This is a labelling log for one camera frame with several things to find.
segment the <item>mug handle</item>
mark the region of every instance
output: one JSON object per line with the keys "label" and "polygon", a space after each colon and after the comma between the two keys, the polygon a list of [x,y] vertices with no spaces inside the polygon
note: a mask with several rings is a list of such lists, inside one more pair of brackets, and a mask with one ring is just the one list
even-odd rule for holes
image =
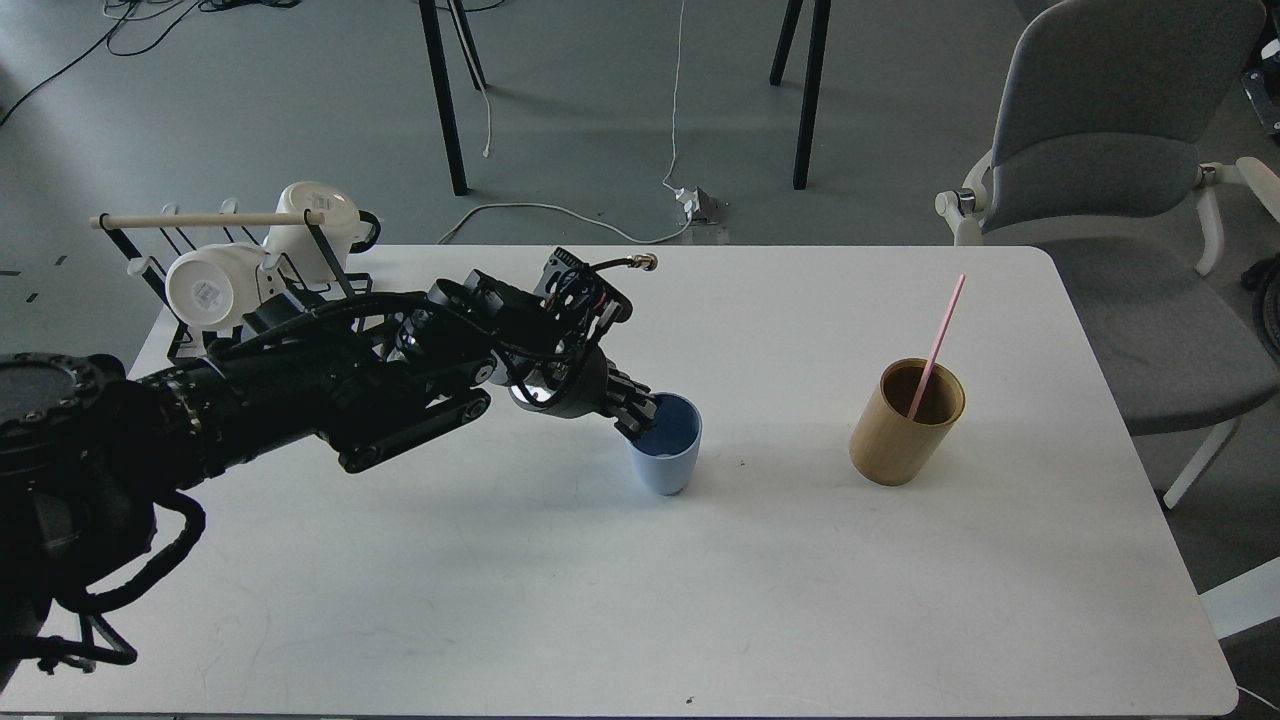
{"label": "mug handle", "polygon": [[352,255],[358,255],[369,250],[378,243],[378,236],[383,234],[383,224],[378,222],[378,215],[367,210],[361,210],[360,222],[369,223],[369,234],[365,236],[365,240],[351,243]]}

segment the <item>light blue plastic cup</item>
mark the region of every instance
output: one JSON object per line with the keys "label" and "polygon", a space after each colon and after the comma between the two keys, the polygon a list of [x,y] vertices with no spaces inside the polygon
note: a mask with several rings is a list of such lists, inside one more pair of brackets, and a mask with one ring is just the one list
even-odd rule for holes
{"label": "light blue plastic cup", "polygon": [[698,446],[703,439],[703,416],[698,407],[678,395],[654,395],[658,411],[653,427],[627,442],[631,464],[645,486],[658,495],[676,495],[685,489],[698,462]]}

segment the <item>bamboo cup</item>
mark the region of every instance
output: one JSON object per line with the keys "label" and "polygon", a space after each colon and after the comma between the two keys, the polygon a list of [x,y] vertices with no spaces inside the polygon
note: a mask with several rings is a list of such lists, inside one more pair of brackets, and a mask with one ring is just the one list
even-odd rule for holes
{"label": "bamboo cup", "polygon": [[869,480],[882,486],[910,482],[964,413],[960,380],[934,364],[915,420],[906,419],[924,364],[910,357],[886,368],[849,438],[849,457]]}

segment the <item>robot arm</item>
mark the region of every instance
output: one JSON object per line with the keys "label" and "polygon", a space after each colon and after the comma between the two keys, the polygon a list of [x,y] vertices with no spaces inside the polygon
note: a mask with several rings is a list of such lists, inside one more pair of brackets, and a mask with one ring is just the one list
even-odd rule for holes
{"label": "robot arm", "polygon": [[[110,356],[0,356],[0,688],[23,659],[46,671],[132,662],[104,615],[198,539],[204,511],[182,491],[262,452],[315,434],[358,473],[480,418],[489,382],[526,410],[596,413],[643,434],[654,398],[599,347],[631,304],[599,270],[655,263],[593,266],[557,249],[534,292],[479,270],[426,292],[294,290],[244,316],[252,337],[137,380]],[[370,316],[383,322],[357,329]],[[186,518],[183,533],[120,588],[88,593],[150,551],[156,505]],[[79,642],[36,637],[52,601],[81,615]]]}

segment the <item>gray chair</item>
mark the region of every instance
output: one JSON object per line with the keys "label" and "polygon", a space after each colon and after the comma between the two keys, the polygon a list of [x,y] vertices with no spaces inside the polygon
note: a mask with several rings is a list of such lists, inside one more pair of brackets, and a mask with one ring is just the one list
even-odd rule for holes
{"label": "gray chair", "polygon": [[[1215,184],[1247,184],[1280,218],[1262,163],[1201,164],[1197,141],[1261,32],[1256,0],[1066,0],[1027,27],[991,151],[936,210],[956,245],[1064,215],[1152,217],[1196,195],[1204,252],[1091,237],[1038,243],[1057,265],[1134,436],[1212,428],[1164,495],[1178,503],[1277,389],[1253,332],[1202,281],[1222,255]],[[983,181],[989,170],[991,191]]]}

